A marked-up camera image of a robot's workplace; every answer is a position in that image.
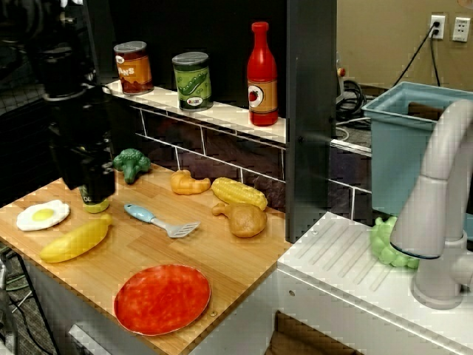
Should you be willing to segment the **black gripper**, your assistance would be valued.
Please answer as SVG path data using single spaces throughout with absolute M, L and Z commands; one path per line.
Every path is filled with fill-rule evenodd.
M 53 136 L 50 148 L 70 190 L 86 186 L 86 202 L 101 203 L 115 192 L 115 173 L 106 141 L 79 146 Z

